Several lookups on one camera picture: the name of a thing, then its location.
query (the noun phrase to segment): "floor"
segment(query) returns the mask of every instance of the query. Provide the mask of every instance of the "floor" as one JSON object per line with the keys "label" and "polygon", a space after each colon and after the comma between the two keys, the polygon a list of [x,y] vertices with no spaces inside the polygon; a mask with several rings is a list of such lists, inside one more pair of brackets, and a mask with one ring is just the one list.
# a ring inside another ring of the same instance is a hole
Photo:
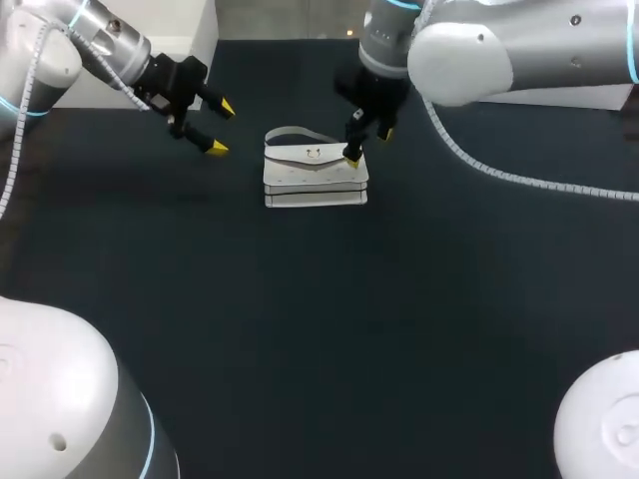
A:
{"label": "floor", "polygon": [[357,37],[370,0],[217,0],[225,40]]}

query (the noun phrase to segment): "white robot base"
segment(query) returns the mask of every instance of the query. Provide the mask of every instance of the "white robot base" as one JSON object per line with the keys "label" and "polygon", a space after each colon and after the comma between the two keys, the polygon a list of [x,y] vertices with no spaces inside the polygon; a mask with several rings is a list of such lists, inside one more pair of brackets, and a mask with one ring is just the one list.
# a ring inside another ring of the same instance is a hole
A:
{"label": "white robot base", "polygon": [[639,351],[606,359],[575,382],[554,440],[563,479],[638,477]]}
{"label": "white robot base", "polygon": [[0,297],[0,477],[179,479],[177,455],[106,339]]}

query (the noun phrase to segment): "white box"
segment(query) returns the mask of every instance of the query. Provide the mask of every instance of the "white box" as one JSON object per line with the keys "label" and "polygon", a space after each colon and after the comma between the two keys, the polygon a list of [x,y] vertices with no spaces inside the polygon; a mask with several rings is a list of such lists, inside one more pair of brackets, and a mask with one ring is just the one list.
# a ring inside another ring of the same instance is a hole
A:
{"label": "white box", "polygon": [[[116,15],[151,40],[153,54],[174,60],[196,56],[211,66],[218,40],[215,0],[102,0]],[[200,110],[198,99],[193,109]],[[121,93],[83,71],[56,108],[134,108]]]}

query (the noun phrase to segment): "yellow fingertip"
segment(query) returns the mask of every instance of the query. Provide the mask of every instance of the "yellow fingertip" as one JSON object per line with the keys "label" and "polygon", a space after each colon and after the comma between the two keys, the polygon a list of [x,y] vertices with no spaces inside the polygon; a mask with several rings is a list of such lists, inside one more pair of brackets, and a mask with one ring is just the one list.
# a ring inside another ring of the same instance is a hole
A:
{"label": "yellow fingertip", "polygon": [[382,140],[384,140],[385,142],[389,142],[390,140],[392,140],[393,133],[394,133],[394,129],[391,128],[390,130],[388,130],[386,138],[382,138]]}
{"label": "yellow fingertip", "polygon": [[219,141],[215,140],[213,142],[213,146],[210,150],[207,151],[207,155],[214,155],[216,157],[221,157],[229,152],[229,148],[225,145],[221,144]]}
{"label": "yellow fingertip", "polygon": [[233,110],[233,107],[231,107],[231,104],[227,101],[226,98],[222,99],[222,106],[224,107],[224,109],[229,112],[231,115],[235,116],[236,112]]}

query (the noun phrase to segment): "screw hole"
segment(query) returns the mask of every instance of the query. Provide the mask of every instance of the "screw hole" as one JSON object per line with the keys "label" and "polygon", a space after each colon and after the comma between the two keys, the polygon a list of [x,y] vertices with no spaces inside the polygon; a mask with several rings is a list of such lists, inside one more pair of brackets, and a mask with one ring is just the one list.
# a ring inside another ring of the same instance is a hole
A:
{"label": "screw hole", "polygon": [[62,434],[51,434],[49,437],[49,443],[51,444],[51,447],[58,452],[64,452],[67,450],[67,440]]}

